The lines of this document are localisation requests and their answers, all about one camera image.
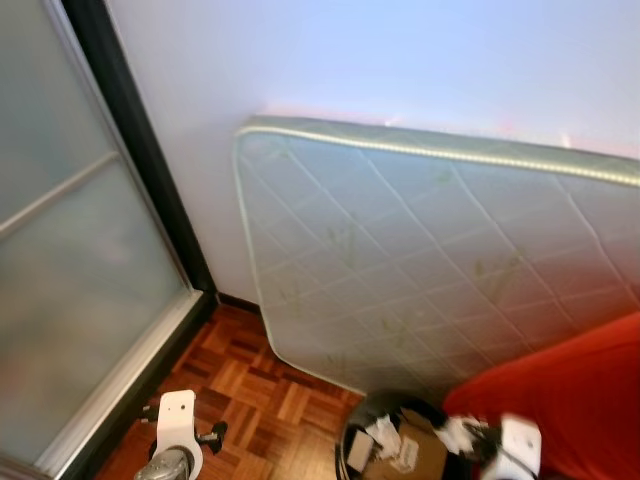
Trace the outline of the white tissue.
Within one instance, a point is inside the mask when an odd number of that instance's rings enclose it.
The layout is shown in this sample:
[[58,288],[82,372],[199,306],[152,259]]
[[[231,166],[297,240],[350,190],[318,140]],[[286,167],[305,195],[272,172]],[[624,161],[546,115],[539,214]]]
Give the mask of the white tissue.
[[486,442],[488,424],[470,416],[451,416],[435,429],[436,438],[449,453],[470,456]]

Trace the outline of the black baseboard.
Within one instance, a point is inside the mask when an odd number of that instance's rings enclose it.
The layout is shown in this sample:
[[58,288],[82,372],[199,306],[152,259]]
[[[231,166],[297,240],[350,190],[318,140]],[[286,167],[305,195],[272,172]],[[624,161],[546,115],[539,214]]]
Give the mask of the black baseboard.
[[239,308],[239,310],[251,312],[251,314],[253,315],[261,314],[261,307],[253,301],[242,300],[242,298],[233,296],[233,294],[228,294],[225,292],[216,293],[216,298],[218,298],[219,305]]

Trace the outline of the green quilted mattress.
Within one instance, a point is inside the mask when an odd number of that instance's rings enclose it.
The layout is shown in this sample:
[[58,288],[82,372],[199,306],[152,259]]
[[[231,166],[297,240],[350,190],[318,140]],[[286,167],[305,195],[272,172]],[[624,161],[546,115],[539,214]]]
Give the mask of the green quilted mattress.
[[233,168],[276,356],[439,398],[640,306],[640,163],[536,143],[252,116]]

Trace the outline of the brown cardboard piece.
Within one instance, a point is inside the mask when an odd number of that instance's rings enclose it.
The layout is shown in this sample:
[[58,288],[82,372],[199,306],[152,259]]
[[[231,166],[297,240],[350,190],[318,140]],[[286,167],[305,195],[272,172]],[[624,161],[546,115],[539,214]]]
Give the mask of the brown cardboard piece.
[[403,480],[442,480],[449,452],[435,431],[406,428],[402,431],[402,438],[404,452],[410,451],[412,444],[417,445],[413,468],[402,475]]

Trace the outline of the red fabric cover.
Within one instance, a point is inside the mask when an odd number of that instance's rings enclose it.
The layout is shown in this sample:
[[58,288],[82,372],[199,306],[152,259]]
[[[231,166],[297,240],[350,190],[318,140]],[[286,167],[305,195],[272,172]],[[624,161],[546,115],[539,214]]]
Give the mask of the red fabric cover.
[[490,367],[454,388],[443,410],[534,422],[547,479],[639,480],[640,315]]

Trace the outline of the white paper scrap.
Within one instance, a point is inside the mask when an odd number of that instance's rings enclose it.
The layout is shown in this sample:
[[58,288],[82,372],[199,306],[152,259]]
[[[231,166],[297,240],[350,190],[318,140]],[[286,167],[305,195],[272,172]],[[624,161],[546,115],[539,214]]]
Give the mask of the white paper scrap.
[[392,416],[385,415],[375,420],[374,424],[367,425],[365,434],[372,440],[372,453],[367,462],[366,470],[374,466],[380,468],[392,468],[397,470],[399,457],[403,451],[403,442]]

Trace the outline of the black round trash bin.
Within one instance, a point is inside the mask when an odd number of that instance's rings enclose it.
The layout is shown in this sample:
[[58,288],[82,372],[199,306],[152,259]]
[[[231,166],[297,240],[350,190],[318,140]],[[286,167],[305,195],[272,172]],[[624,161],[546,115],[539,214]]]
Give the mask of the black round trash bin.
[[[357,470],[348,463],[353,445],[358,434],[365,433],[367,425],[385,415],[392,416],[397,429],[406,428],[431,429],[439,428],[445,422],[445,413],[435,404],[426,402],[424,398],[411,396],[401,390],[380,390],[366,396],[349,413],[346,425],[340,430],[338,443],[335,444],[335,477],[338,480],[403,480],[403,472],[392,468],[374,466],[366,470],[369,463]],[[471,466],[467,460],[457,454],[448,454],[442,480],[474,480]]]

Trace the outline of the dark door frame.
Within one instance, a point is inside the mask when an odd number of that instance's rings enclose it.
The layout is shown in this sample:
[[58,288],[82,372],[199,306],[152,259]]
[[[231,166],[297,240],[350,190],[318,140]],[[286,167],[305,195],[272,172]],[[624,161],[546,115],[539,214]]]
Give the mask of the dark door frame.
[[52,14],[64,20],[70,50],[86,81],[90,99],[111,138],[123,150],[125,166],[134,173],[143,200],[163,233],[169,255],[189,283],[192,305],[165,317],[160,343],[142,356],[142,365],[125,383],[105,420],[93,431],[86,447],[70,462],[69,480],[93,480],[197,334],[218,310],[218,288],[196,238],[177,184],[148,119],[140,88],[134,81],[119,33],[106,0],[46,0]]

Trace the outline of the frosted glass sliding door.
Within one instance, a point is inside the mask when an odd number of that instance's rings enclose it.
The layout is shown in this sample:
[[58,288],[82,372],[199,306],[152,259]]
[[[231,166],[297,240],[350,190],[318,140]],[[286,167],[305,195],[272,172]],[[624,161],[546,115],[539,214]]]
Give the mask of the frosted glass sliding door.
[[0,0],[0,458],[76,476],[196,301],[67,14]]

